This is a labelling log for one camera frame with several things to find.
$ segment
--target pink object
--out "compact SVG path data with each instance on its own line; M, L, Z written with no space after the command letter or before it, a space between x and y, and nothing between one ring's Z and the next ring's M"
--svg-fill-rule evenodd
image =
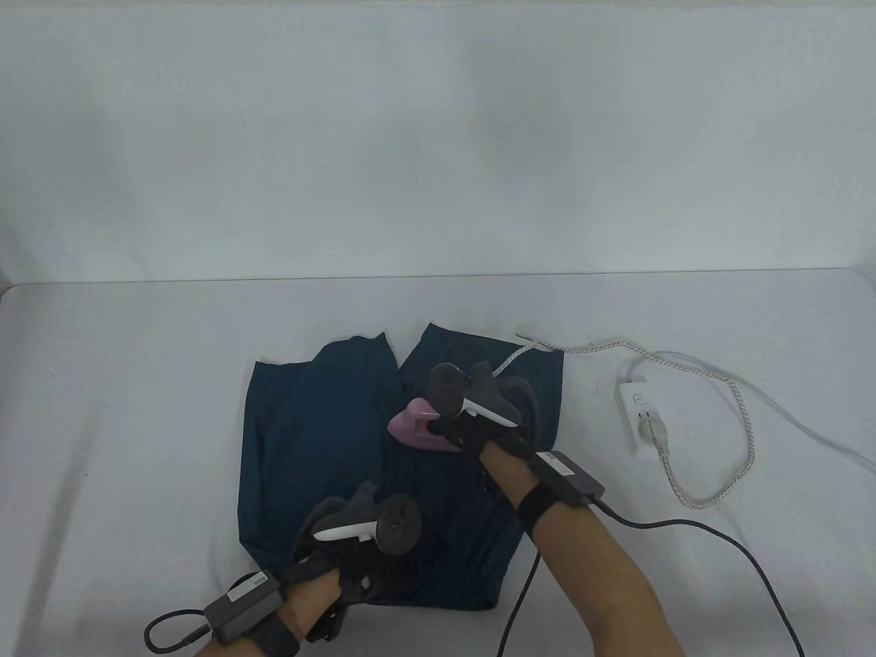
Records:
M422 397L411 399L407 408L389 420L386 429L392 437L403 445L432 452L458 452L442 435L435 435L428 429L431 420L441 416Z

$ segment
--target white backdrop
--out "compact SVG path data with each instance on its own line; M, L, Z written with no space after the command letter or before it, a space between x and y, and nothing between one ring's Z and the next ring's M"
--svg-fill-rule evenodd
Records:
M5 6L0 279L854 265L873 34L838 7Z

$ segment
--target forearm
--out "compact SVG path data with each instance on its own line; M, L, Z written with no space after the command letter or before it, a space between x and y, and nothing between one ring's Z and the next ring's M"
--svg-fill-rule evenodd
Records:
M298 641L303 641L322 614L341 595L337 570L332 570L312 582L296 584L286 592L286 602L277 611ZM210 641L198 657L263 657L262 651L249 639L238 639L222 646Z
M515 509L539 481L491 442L481 461ZM599 657L682 655L650 583L589 508L553 505L536 523L533 540Z

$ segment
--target black wrist band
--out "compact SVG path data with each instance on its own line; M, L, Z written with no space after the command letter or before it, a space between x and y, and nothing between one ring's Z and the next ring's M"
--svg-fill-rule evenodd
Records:
M523 529L529 538L533 537L535 523L551 506L560 501L557 494L551 491L543 482L539 482L517 507L517 517L523 525Z
M298 639L276 612L244 634L265 657L292 657L301 648Z

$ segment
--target black cable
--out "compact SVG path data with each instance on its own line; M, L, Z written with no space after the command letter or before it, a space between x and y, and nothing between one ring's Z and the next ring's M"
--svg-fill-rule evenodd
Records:
M797 654L799 655L799 657L806 657L806 654L803 652L803 646L800 643L800 639L797 637L797 632L794 631L794 627L791 625L791 621L788 620L788 615L782 608L781 603L779 602L779 597L775 594L773 585L769 582L769 579L767 578L767 573L765 573L763 568L760 567L760 564L758 563L758 560L754 558L754 555L749 552L745 548L745 546L742 545L742 543L740 543L738 540L735 540L727 534L719 532L717 529L714 529L708 525L704 525L702 522L696 522L696 520L674 518L670 520L658 520L657 522L633 522L632 520L627 520L626 518L618 515L614 511L614 509L608 506L601 499L590 498L590 500L600 511L602 511L609 518L616 520L621 525L632 527L633 529L655 529L657 527L668 527L672 525L690 525L692 527L698 527L699 529L702 529L704 532L708 532L713 536L717 536L719 539L726 540L737 550L739 550L739 552L745 555L745 558L748 559L748 561L751 562L754 566L754 569L758 571L758 575L760 575L761 581L764 583L764 586L766 586L766 592L769 593L769 596L772 598L773 604L775 605L777 612L779 612L779 616L781 616L781 622L785 624L785 628L788 630L788 634L791 635L791 640L794 641L794 647L797 649ZM533 568L529 571L529 577L526 578L526 583L523 585L523 590L520 592L520 595L517 598L517 603L514 605L514 610L511 612L511 616L508 617L508 622L505 624L505 631L502 633L502 641L498 645L498 652L496 653L496 657L502 657L502 653L505 651L505 643L508 640L508 634L511 632L511 626L514 623L514 619L517 617L517 612L519 611L520 606L523 604L523 598L526 597L526 592L529 591L529 585L533 582L535 570L539 567L540 559L541 555L535 556Z
M511 616L508 617L508 622L505 623L505 631L502 632L502 640L499 641L496 657L502 657L502 653L505 651L505 643L507 643L508 641L508 634L511 632L511 626L514 625L514 619L517 617L517 612L520 611L520 606L523 604L523 598L526 597L526 592L529 590L529 585L533 583L535 571L538 570L540 563L541 555L536 553L533 566L529 570L529 577L526 578L526 583L523 585L523 590L520 592L520 595L517 598L517 603L514 605Z
M779 602L779 597L775 595L773 585L769 582L769 579L767 578L767 573L765 573L764 569L760 567L760 564L758 563L758 560L754 558L754 555L747 549L745 549L745 546L742 545L742 543L740 543L738 540L735 540L727 534L719 532L717 529L714 529L708 525L704 525L702 522L696 522L696 520L673 518L670 520L658 520L657 522L633 522L632 520L627 520L626 518L619 516L614 511L614 509L608 506L601 499L591 499L593 501L593 504L609 518L615 519L621 525L626 525L628 527L632 527L633 529L655 529L657 527L667 527L671 525L689 525L702 529L704 532L708 532L712 536L717 536L719 539L726 540L739 552L745 555L745 558L748 559L748 561L750 561L754 566L754 569L758 571L760 579L763 581L764 586L766 586L766 592L769 593L769 596L773 599L775 609L777 610L777 612L779 612L779 616L781 616L781 622L785 624L785 628L788 630L788 634L791 635L791 640L794 641L794 646L797 649L797 654L800 655L800 657L806 657L803 652L803 646L800 644L800 639L797 638L797 632L794 631L794 627L791 626L791 621L788 620L788 615L785 613L785 610L782 609L781 602Z
M149 625L146 626L146 629L143 630L143 641L146 644L146 647L149 648L155 654L170 654L175 653L177 650L188 646L191 643L195 643L198 639L200 639L204 634L207 634L210 631L210 626L206 623L201 625L194 632L189 633L186 637L179 641L178 643L174 643L172 646L156 646L152 643L152 628L155 627L158 623L163 623L169 618L176 618L177 616L203 616L204 612L200 609L178 609L177 611L169 611L166 614L163 614L153 620Z

